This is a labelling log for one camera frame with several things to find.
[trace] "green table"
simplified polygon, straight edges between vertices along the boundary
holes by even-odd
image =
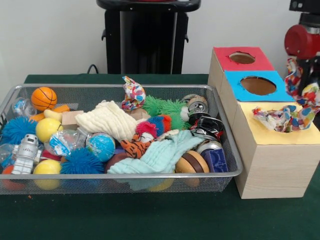
[[[131,75],[153,84],[205,84],[201,75]],[[30,75],[26,83],[123,83],[119,75]],[[224,192],[0,196],[0,240],[319,239],[320,171],[304,198],[241,200]]]

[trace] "metal basket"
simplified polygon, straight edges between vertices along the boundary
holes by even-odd
[[[68,104],[72,110],[91,111],[102,100],[124,98],[120,84],[47,84],[58,96],[58,104]],[[30,98],[40,84],[23,84],[10,90],[0,106],[2,124],[14,118],[12,103],[18,98]],[[232,177],[242,172],[242,161],[228,120],[215,88],[207,85],[144,85],[148,95],[162,99],[182,99],[198,94],[208,101],[209,114],[220,118],[225,126],[221,137],[229,172],[225,173],[172,173],[172,174],[0,174],[0,195],[9,194],[89,194],[89,193],[143,193],[143,192],[222,192]],[[39,188],[59,185],[56,189]],[[199,181],[189,187],[187,181]]]

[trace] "green spiky toy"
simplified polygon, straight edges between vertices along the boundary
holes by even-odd
[[[187,105],[180,100],[162,100],[148,95],[142,106],[151,117],[159,115],[169,115],[171,117],[171,129],[185,130],[190,128],[188,122],[184,122],[181,118],[183,107]]]

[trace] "tiger plush toy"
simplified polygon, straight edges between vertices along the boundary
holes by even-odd
[[[140,159],[154,141],[156,139],[153,139],[149,133],[145,132],[142,135],[136,133],[133,135],[131,142],[122,140],[120,144],[129,158]]]

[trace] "yellow square top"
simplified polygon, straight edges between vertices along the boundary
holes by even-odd
[[[266,111],[279,110],[286,105],[295,105],[298,110],[302,107],[293,102],[239,102],[240,107],[249,124],[250,130],[257,145],[295,145],[320,144],[320,131],[312,123],[309,129],[290,133],[277,132],[267,129],[261,122],[254,119],[252,112],[256,107]]]

